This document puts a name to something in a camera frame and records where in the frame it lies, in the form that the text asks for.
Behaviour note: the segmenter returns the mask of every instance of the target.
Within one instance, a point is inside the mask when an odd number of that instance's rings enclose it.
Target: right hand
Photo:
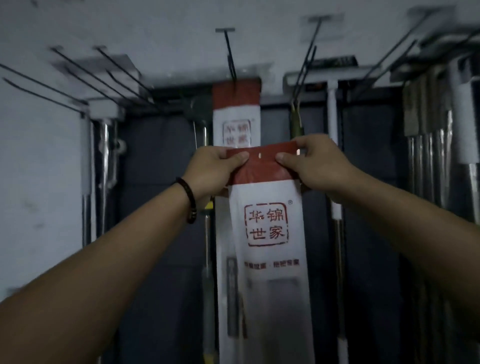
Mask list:
[[[342,192],[355,167],[334,141],[326,134],[310,134],[293,140],[299,148],[306,148],[307,154],[278,153],[277,162],[297,172],[301,181],[311,189],[331,194]]]

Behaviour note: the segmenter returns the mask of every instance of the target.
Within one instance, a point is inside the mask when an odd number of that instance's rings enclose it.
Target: white bag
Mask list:
[[[232,176],[229,204],[243,301],[243,362],[313,364],[300,182],[275,161],[295,142],[250,153]]]

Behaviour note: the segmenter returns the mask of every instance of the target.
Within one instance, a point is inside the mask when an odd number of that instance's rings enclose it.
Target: white wall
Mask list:
[[[416,4],[445,0],[28,0],[0,2],[0,62],[64,87],[47,46],[72,58],[93,45],[126,53],[145,75],[226,66],[230,36],[237,68],[272,62],[264,93],[280,93],[283,74],[297,70],[306,45],[300,17],[345,12],[346,36],[319,43],[317,57],[355,54],[375,63],[408,29]],[[478,0],[458,1],[462,22],[480,22]],[[17,83],[47,92],[0,70]],[[79,122],[75,113],[0,82],[0,300],[81,246]]]

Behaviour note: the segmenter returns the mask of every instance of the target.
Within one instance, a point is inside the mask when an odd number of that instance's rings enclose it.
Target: hand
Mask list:
[[[314,190],[335,194],[348,183],[355,167],[326,134],[311,134],[294,139],[306,155],[278,153],[282,166],[299,174],[302,182]]]
[[[230,174],[248,160],[248,152],[241,152],[229,159],[222,146],[203,146],[193,155],[183,179],[192,189],[196,200],[216,195],[227,184]]]

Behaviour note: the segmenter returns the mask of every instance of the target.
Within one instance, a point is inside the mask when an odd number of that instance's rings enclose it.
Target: black metal rod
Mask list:
[[[16,75],[18,75],[18,76],[20,76],[20,77],[23,77],[23,78],[25,78],[25,79],[27,79],[27,80],[29,80],[29,81],[32,81],[32,82],[36,83],[37,85],[43,86],[43,87],[45,87],[45,88],[47,88],[47,89],[49,89],[49,90],[51,90],[51,91],[54,91],[54,92],[56,92],[56,93],[58,93],[58,94],[60,94],[60,95],[66,96],[66,97],[72,99],[73,101],[76,101],[76,102],[81,103],[81,104],[83,104],[83,105],[88,105],[88,103],[87,103],[86,101],[77,99],[77,98],[75,98],[75,97],[73,97],[73,96],[71,96],[71,95],[69,95],[69,94],[66,94],[66,93],[64,93],[64,92],[62,92],[62,91],[60,91],[60,90],[57,90],[56,88],[53,88],[52,86],[49,86],[49,85],[47,85],[47,84],[45,84],[45,83],[43,83],[43,82],[37,81],[35,78],[29,77],[29,76],[27,76],[26,74],[23,74],[23,73],[21,73],[21,72],[18,72],[18,71],[16,71],[16,70],[14,70],[13,68],[10,68],[10,67],[8,67],[8,66],[5,66],[5,65],[2,64],[2,63],[0,63],[0,67],[3,68],[3,69],[5,69],[5,70],[7,70],[7,71],[10,71],[10,72],[12,72],[12,73],[14,73],[14,74],[16,74]]]
[[[98,78],[97,76],[95,76],[93,73],[91,73],[90,71],[88,71],[87,69],[85,69],[84,67],[82,67],[81,65],[79,65],[77,62],[71,60],[70,58],[68,58],[67,56],[65,56],[63,53],[59,52],[58,49],[56,48],[50,48],[52,50],[52,52],[58,54],[60,57],[62,57],[63,59],[65,59],[68,63],[71,63],[73,64],[74,66],[76,66],[77,68],[81,69],[83,72],[85,72],[87,75],[95,78],[97,81],[99,81],[101,84],[105,85],[106,87],[108,87],[110,90],[112,90],[113,92],[117,93],[122,99],[124,100],[127,100],[129,102],[131,102],[131,100],[129,100],[128,98],[126,98],[124,95],[122,95],[120,92],[118,92],[116,89],[114,89],[112,86],[110,86],[109,84],[107,84],[105,81],[103,81],[102,79]],[[84,84],[86,84],[87,86],[91,87],[92,89],[94,89],[95,91],[98,91],[97,88],[94,88],[91,84],[89,84],[88,82],[84,81]]]
[[[320,26],[322,25],[322,20],[323,20],[323,18],[318,19],[317,27],[315,28],[315,31],[313,33],[312,39],[310,41],[310,45],[308,46],[307,54],[305,55],[305,59],[303,60],[303,63],[302,63],[301,68],[300,68],[299,75],[298,75],[297,80],[295,82],[295,87],[293,88],[293,94],[297,93],[297,88],[299,86],[300,77],[302,75],[303,69],[309,63],[308,59],[309,59],[309,56],[310,56],[310,52],[312,51],[313,44],[315,43],[315,39],[317,38],[318,31],[320,30]]]
[[[118,64],[118,62],[116,62],[113,58],[111,58],[108,54],[106,54],[104,51],[102,51],[101,47],[94,47],[95,50],[97,50],[102,56],[104,56],[106,59],[108,59],[110,62],[112,62],[115,66],[118,67],[118,69],[120,69],[121,71],[123,71],[125,74],[127,74],[127,76],[129,76],[132,80],[134,80],[139,86],[141,86],[146,92],[148,92],[150,94],[151,97],[153,97],[152,95],[152,91],[147,87],[145,86],[142,82],[140,82],[139,80],[137,80],[135,77],[133,77],[125,68],[123,68],[122,66],[120,66]]]
[[[411,49],[417,44],[417,41],[414,40],[409,46],[408,48],[402,53],[402,55],[400,57],[398,57],[398,59],[402,59],[404,58],[408,52],[411,51]],[[390,72],[392,70],[392,67],[396,64],[397,61],[394,61],[392,62],[385,70],[383,70],[377,77],[375,77],[373,80],[371,80],[365,87],[363,87],[358,93],[357,95],[354,97],[354,99],[352,100],[352,102],[355,102],[357,101],[360,96],[362,96],[367,90],[370,89],[370,87],[372,87],[375,82],[377,82],[381,77],[383,77],[385,74],[387,74],[388,72]]]
[[[379,60],[379,61],[377,62],[376,65],[374,65],[374,66],[370,69],[370,71],[368,71],[368,73],[365,75],[365,77],[363,77],[363,78],[361,79],[360,82],[365,81],[378,67],[380,67],[380,66],[382,65],[382,63],[383,63],[388,57],[390,57],[390,55],[391,55],[393,52],[395,52],[395,50],[396,50],[398,47],[400,47],[400,46],[402,45],[402,43],[405,42],[406,39],[407,39],[414,31],[416,31],[416,30],[418,29],[418,27],[419,27],[420,25],[422,25],[423,22],[424,22],[425,20],[427,20],[434,12],[435,12],[435,11],[431,11],[431,12],[426,13],[426,14],[420,19],[420,21],[419,21],[418,23],[416,23],[393,47],[390,48],[390,50],[382,57],[381,60]]]
[[[230,47],[230,40],[228,39],[228,32],[226,30],[224,30],[223,34],[225,35],[225,41],[227,43],[227,49],[228,49],[228,68],[230,69],[232,79],[234,81],[236,81],[237,80],[237,71],[235,70],[235,64],[233,63],[232,48]]]
[[[113,75],[112,75],[112,72],[110,71],[107,71],[107,74],[111,77],[111,79],[113,80],[113,82],[119,84],[120,86],[122,86],[123,88],[125,88],[126,90],[130,91],[131,93],[133,93],[135,96],[137,96],[140,100],[142,100],[143,102],[145,102],[146,104],[150,105],[150,106],[153,106],[158,112],[160,112],[161,114],[164,114],[163,110],[161,108],[158,107],[158,105],[156,105],[154,102],[151,102],[149,100],[147,100],[146,98],[144,98],[142,95],[140,95],[138,92],[135,92],[134,90],[132,90],[130,87],[128,87],[127,85],[123,84],[122,82],[120,82],[119,80],[117,80]]]
[[[298,101],[298,97],[300,96],[301,89],[303,88],[303,85],[305,84],[305,79],[307,78],[308,72],[310,71],[310,68],[311,68],[312,63],[315,59],[315,54],[316,53],[317,53],[317,46],[313,47],[312,56],[310,57],[310,60],[307,64],[307,67],[305,67],[305,72],[304,72],[302,80],[299,84],[297,93],[293,95],[293,103],[297,103],[297,101]]]
[[[26,93],[31,94],[31,95],[33,95],[33,96],[37,96],[37,97],[42,98],[42,99],[44,99],[44,100],[53,102],[54,104],[63,106],[64,108],[67,108],[67,109],[76,111],[76,112],[78,112],[78,113],[80,113],[80,114],[83,114],[83,113],[84,113],[83,111],[78,110],[78,109],[75,109],[75,108],[73,108],[73,107],[71,107],[71,106],[69,106],[69,105],[62,104],[61,102],[55,101],[55,100],[53,100],[53,99],[51,99],[51,98],[42,96],[42,95],[40,95],[40,94],[37,94],[36,92],[33,92],[33,91],[30,91],[30,90],[27,90],[26,88],[20,87],[19,85],[14,84],[12,81],[6,79],[5,77],[3,77],[3,80],[4,80],[6,83],[8,83],[10,86],[13,86],[13,87],[15,87],[15,88],[17,88],[17,89],[19,89],[19,90],[21,90],[21,91],[23,91],[23,92],[26,92]]]
[[[95,90],[96,92],[98,92],[99,94],[101,94],[103,97],[106,97],[107,99],[109,99],[110,101],[113,101],[114,103],[116,103],[118,106],[121,106],[120,103],[115,100],[114,98],[108,96],[105,92],[99,90],[98,88],[96,88],[95,86],[92,86],[91,84],[89,84],[87,81],[85,81],[84,79],[82,79],[81,77],[77,76],[76,74],[74,74],[72,71],[70,71],[67,67],[65,67],[65,70],[67,71],[67,73],[70,75],[70,76],[73,76],[75,77],[78,81],[80,81],[82,84],[84,85],[87,85],[88,87],[90,87],[91,89]]]

